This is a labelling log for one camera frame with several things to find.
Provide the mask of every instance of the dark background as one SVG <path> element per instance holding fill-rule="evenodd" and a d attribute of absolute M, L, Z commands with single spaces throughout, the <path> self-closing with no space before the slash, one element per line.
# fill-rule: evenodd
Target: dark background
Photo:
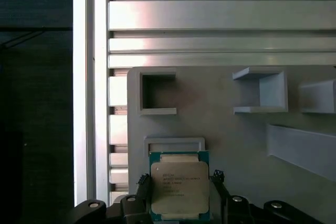
<path fill-rule="evenodd" d="M 72 0 L 0 0 L 5 26 L 72 27 Z M 0 139 L 8 218 L 52 223 L 73 206 L 71 31 L 0 51 Z"/>

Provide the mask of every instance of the metal bolt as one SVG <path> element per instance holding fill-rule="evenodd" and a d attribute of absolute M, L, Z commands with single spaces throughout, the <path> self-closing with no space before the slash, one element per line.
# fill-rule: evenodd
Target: metal bolt
<path fill-rule="evenodd" d="M 277 203 L 277 202 L 271 203 L 271 206 L 274 207 L 274 208 L 281 208 L 282 207 L 282 205 L 280 203 Z"/>
<path fill-rule="evenodd" d="M 129 197 L 129 198 L 127 198 L 127 201 L 135 201 L 135 198 L 134 197 Z"/>
<path fill-rule="evenodd" d="M 89 205 L 89 207 L 98 207 L 98 206 L 99 206 L 98 203 L 91 203 L 91 204 Z"/>
<path fill-rule="evenodd" d="M 235 202 L 242 202 L 242 198 L 238 197 L 238 196 L 235 196 L 232 198 Z"/>

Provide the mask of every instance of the white slotted panel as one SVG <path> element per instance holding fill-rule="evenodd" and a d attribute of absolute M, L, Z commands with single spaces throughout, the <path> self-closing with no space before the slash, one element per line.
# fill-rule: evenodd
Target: white slotted panel
<path fill-rule="evenodd" d="M 110 166 L 113 168 L 127 168 L 128 166 L 127 153 L 111 153 Z"/>
<path fill-rule="evenodd" d="M 163 52 L 336 51 L 335 37 L 181 37 L 112 38 L 111 54 Z"/>
<path fill-rule="evenodd" d="M 110 192 L 110 204 L 113 204 L 116 198 L 119 196 L 127 195 L 128 191 L 112 191 Z"/>
<path fill-rule="evenodd" d="M 115 1 L 109 29 L 330 29 L 335 14 L 336 1 Z"/>
<path fill-rule="evenodd" d="M 128 183 L 128 169 L 127 168 L 113 168 L 110 170 L 111 184 L 127 184 Z"/>
<path fill-rule="evenodd" d="M 110 144 L 127 144 L 127 115 L 110 116 Z"/>
<path fill-rule="evenodd" d="M 127 105 L 127 77 L 117 76 L 109 78 L 109 105 Z"/>

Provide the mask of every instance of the square holder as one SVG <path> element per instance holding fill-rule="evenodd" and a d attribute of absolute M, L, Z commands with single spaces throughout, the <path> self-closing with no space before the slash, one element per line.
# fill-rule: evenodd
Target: square holder
<path fill-rule="evenodd" d="M 336 113 L 336 79 L 301 83 L 299 94 L 301 112 Z"/>
<path fill-rule="evenodd" d="M 174 88 L 175 78 L 176 69 L 174 68 L 151 68 L 139 71 L 136 87 L 138 115 L 176 115 L 176 108 L 169 105 L 167 105 L 168 108 L 164 108 L 157 101 L 157 98 L 161 98 L 165 100 L 164 103 L 170 103 L 169 92 L 165 90 Z"/>
<path fill-rule="evenodd" d="M 287 76 L 283 69 L 249 67 L 233 73 L 232 78 L 235 81 L 252 80 L 259 83 L 259 106 L 236 106 L 234 113 L 288 112 Z"/>

